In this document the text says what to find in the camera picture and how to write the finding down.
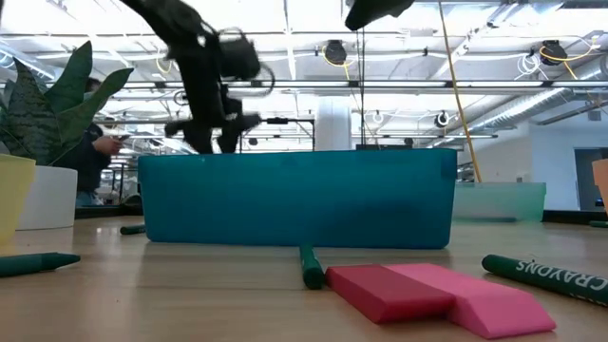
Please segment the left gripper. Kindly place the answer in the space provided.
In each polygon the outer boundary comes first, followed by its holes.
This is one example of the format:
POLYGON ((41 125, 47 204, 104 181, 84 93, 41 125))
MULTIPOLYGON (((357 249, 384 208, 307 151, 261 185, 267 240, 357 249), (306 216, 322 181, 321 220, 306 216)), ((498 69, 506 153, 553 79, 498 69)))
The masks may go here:
POLYGON ((184 140, 198 153, 212 152, 212 130, 205 126, 224 126, 218 137, 218 146, 222 153, 234 153, 241 134, 261 123, 258 114, 237 115, 227 123, 219 85, 220 62, 218 46, 178 47, 180 76, 193 121, 167 123, 164 131, 166 137, 182 131, 184 140))

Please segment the blue plastic bin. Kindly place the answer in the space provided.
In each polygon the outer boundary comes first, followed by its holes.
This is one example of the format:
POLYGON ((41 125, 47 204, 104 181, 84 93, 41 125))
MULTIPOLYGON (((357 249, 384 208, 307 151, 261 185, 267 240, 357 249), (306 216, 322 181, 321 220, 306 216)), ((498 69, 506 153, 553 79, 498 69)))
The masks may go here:
POLYGON ((138 180, 154 242, 442 249, 452 149, 147 156, 138 180))

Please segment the green plant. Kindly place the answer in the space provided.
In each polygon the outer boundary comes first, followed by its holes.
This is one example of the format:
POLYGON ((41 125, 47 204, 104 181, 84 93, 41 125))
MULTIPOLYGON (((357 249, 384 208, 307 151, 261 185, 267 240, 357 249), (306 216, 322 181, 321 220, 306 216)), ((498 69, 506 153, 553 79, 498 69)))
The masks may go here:
POLYGON ((8 82, 0 100, 0 141, 11 155, 36 162, 34 179, 17 228, 41 230, 74 223, 77 172, 55 163, 81 142, 94 116, 121 90, 132 70, 107 76, 95 91, 86 91, 92 71, 89 41, 75 49, 57 81, 45 87, 26 64, 13 60, 17 80, 8 82))

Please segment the yellow plastic bin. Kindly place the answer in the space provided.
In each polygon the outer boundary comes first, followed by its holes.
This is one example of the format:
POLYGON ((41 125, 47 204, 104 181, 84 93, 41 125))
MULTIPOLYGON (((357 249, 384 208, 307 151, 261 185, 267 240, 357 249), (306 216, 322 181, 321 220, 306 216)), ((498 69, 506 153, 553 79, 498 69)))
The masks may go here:
POLYGON ((35 160, 0 154, 0 245, 19 226, 34 176, 35 160))

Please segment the rig light bar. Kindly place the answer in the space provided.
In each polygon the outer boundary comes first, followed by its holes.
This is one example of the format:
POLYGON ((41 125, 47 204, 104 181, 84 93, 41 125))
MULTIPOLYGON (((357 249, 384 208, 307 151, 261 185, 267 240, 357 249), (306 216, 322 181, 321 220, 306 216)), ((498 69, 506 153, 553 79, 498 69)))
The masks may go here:
MULTIPOLYGON (((253 81, 231 81, 224 82, 229 89, 252 89, 253 91, 275 90, 275 89, 355 89, 360 87, 360 82, 356 80, 321 80, 321 81, 295 81, 295 80, 253 80, 253 81)), ((424 89, 448 89, 457 86, 459 89, 513 89, 517 91, 535 91, 540 89, 552 88, 571 88, 571 89, 608 89, 608 80, 575 80, 575 81, 479 81, 464 80, 453 83, 452 81, 364 81, 365 89, 380 90, 414 90, 423 91, 424 89)))

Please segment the person's hand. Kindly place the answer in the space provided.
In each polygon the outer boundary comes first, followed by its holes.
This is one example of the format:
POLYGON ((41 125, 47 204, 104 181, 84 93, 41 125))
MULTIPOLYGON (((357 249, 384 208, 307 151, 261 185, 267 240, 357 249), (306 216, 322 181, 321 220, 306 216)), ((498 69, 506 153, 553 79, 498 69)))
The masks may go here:
POLYGON ((96 151, 106 156, 118 155, 123 147, 123 143, 120 140, 107 136, 98 138, 92 143, 92 145, 96 151))

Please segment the white column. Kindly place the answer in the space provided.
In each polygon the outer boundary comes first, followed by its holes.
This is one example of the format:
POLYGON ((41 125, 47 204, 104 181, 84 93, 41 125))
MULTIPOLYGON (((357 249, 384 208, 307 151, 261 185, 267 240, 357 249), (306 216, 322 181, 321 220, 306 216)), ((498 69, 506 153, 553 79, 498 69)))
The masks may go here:
POLYGON ((351 103, 347 97, 321 97, 315 114, 317 151, 352 149, 351 103))

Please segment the person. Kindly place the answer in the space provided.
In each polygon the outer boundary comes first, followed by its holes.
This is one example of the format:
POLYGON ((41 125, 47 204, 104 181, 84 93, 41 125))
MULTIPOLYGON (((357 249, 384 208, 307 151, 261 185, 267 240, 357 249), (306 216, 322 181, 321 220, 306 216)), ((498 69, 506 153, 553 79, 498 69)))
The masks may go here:
POLYGON ((84 131, 79 144, 54 163, 57 167, 77 171, 75 200, 77 207, 103 204, 97 194, 97 189, 100 187, 102 171, 110 165, 112 156, 106 156, 96 151, 92 145, 102 136, 104 136, 103 130, 95 123, 91 123, 84 131))

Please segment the red eraser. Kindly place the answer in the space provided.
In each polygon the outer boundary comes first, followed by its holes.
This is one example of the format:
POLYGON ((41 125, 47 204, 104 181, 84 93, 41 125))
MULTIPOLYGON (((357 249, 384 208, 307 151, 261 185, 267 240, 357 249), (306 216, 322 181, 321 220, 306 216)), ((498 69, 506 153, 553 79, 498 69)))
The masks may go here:
POLYGON ((377 264, 330 267, 327 285, 375 324, 445 315, 455 296, 377 264))

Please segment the teal plastic bin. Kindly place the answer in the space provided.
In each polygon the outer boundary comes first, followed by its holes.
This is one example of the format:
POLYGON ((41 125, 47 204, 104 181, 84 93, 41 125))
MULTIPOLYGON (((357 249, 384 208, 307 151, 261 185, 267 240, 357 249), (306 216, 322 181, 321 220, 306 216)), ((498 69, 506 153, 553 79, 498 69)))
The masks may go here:
POLYGON ((541 222, 543 182, 457 183, 452 218, 459 221, 541 222))

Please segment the dark door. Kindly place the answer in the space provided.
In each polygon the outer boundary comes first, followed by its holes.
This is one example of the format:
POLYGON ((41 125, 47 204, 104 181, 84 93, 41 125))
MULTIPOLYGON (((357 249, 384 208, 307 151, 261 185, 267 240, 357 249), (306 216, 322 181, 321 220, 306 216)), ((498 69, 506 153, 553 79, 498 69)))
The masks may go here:
POLYGON ((578 148, 574 150, 579 209, 603 211, 603 201, 595 185, 593 162, 608 159, 608 148, 578 148))

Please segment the pink eraser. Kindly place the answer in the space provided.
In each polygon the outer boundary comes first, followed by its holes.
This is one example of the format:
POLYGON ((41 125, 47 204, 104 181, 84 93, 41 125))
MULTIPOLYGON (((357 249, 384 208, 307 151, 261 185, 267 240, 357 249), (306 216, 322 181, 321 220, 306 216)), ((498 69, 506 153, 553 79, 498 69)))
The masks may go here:
POLYGON ((527 292, 429 264, 394 264, 402 276, 455 297, 448 320, 485 339, 551 332, 555 321, 527 292))

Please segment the distant black frame stand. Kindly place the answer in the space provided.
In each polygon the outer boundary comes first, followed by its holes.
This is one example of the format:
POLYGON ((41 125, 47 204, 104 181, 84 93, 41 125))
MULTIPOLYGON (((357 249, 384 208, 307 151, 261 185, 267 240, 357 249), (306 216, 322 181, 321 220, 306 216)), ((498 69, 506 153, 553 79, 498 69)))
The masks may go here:
POLYGON ((238 153, 283 153, 315 151, 315 120, 272 117, 243 133, 238 153))

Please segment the silver ventilation duct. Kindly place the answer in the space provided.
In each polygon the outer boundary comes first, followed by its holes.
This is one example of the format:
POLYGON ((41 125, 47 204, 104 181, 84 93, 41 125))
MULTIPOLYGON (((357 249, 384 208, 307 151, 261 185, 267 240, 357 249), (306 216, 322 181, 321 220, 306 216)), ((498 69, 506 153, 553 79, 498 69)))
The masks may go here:
POLYGON ((502 104, 480 117, 468 128, 476 132, 486 128, 497 128, 516 124, 549 109, 567 104, 583 90, 608 87, 608 54, 578 67, 577 80, 561 77, 554 80, 544 91, 516 98, 502 104))

